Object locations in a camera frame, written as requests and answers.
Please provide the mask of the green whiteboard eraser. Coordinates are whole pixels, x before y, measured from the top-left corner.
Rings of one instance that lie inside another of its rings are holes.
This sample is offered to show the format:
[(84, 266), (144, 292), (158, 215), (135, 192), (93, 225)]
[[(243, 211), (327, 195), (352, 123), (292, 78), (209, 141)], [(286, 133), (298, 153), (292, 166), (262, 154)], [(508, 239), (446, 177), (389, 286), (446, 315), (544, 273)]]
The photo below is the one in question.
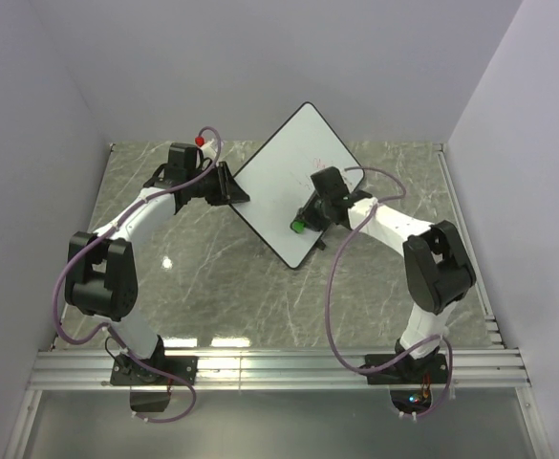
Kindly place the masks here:
[(302, 234), (306, 228), (307, 228), (307, 224), (304, 221), (298, 219), (294, 219), (290, 223), (290, 229), (297, 234)]

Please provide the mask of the white whiteboard black frame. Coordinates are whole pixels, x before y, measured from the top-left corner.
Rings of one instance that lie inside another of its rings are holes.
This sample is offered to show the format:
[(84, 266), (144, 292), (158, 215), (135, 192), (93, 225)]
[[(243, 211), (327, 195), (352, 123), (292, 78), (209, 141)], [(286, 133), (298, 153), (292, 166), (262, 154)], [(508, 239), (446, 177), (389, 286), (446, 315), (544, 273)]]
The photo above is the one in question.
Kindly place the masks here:
[(330, 166), (350, 191), (365, 178), (354, 154), (306, 101), (234, 174), (249, 201), (231, 208), (290, 269), (300, 267), (322, 236), (290, 225), (314, 192), (311, 175)]

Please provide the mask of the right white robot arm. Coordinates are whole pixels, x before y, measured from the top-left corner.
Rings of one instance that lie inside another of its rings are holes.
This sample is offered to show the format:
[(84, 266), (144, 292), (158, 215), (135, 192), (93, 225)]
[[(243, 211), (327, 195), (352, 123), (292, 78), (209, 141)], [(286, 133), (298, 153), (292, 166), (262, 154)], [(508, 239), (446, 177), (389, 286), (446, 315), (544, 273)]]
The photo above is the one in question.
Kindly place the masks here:
[[(430, 360), (445, 341), (451, 313), (476, 284), (476, 274), (456, 226), (418, 220), (387, 205), (393, 196), (378, 199), (364, 191), (329, 197), (313, 194), (290, 223), (298, 234), (342, 226), (350, 234), (334, 256), (324, 295), (324, 320), (328, 343), (340, 364), (360, 375), (376, 375), (394, 367), (409, 383), (428, 371)], [(407, 288), (414, 305), (399, 337), (395, 355), (379, 366), (355, 367), (338, 352), (331, 323), (333, 277), (342, 253), (359, 234), (367, 235), (402, 256)]]

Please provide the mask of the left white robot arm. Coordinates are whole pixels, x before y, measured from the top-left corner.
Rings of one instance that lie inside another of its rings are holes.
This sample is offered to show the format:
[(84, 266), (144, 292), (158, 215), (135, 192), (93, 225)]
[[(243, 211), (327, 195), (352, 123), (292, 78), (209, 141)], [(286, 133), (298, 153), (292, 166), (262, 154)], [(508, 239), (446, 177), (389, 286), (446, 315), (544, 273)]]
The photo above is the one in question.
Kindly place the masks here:
[(99, 321), (120, 347), (118, 371), (145, 384), (167, 376), (163, 341), (136, 308), (139, 282), (135, 248), (192, 199), (211, 206), (242, 204), (249, 195), (228, 165), (165, 163), (144, 183), (135, 202), (106, 226), (70, 240), (65, 300)]

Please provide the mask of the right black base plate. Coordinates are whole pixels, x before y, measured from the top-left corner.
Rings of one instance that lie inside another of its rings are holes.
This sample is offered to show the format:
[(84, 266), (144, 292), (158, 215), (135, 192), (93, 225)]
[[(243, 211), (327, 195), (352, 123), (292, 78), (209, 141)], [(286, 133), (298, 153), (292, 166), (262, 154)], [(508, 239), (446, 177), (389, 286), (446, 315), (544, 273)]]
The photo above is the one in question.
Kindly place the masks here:
[(448, 379), (449, 363), (444, 354), (436, 353), (414, 360), (407, 356), (382, 372), (366, 376), (368, 385), (441, 384)]

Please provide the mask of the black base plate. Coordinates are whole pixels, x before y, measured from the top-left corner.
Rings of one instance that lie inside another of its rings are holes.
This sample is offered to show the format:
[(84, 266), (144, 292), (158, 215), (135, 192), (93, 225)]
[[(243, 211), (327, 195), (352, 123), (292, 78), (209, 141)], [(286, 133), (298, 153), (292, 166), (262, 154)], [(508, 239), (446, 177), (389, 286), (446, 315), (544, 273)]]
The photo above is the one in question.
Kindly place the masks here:
[(436, 353), (414, 360), (407, 356), (382, 372), (366, 376), (368, 385), (441, 384), (448, 379), (449, 363), (444, 354)]
[[(198, 358), (194, 356), (166, 357), (157, 369), (163, 373), (177, 376), (194, 384), (198, 368)], [(115, 358), (110, 377), (112, 386), (176, 385), (164, 375), (141, 367), (126, 355)]]

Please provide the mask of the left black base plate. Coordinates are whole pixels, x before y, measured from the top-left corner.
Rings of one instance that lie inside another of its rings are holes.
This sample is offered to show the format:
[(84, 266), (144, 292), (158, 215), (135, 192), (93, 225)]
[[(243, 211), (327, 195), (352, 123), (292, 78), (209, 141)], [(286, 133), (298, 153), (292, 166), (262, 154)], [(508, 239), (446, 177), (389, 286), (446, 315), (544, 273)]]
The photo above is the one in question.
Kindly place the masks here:
[[(177, 376), (194, 384), (198, 368), (198, 358), (194, 356), (166, 357), (157, 369), (163, 373)], [(164, 375), (141, 367), (126, 355), (115, 358), (110, 377), (112, 386), (176, 385)]]

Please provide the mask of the aluminium rail frame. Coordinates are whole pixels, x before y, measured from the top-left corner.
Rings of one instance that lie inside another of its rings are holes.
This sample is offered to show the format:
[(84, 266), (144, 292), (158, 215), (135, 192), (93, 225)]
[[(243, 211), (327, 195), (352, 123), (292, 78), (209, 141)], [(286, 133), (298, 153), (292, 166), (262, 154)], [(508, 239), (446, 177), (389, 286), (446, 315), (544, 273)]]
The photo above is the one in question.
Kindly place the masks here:
[(323, 294), (342, 229), (285, 266), (229, 208), (193, 201), (139, 256), (141, 311), (200, 359), (196, 408), (150, 426), (109, 384), (111, 344), (58, 343), (31, 377), (10, 458), (531, 458), (517, 388), (527, 381), (484, 292), (448, 322), (452, 399), (402, 420), (388, 392), (328, 349)]

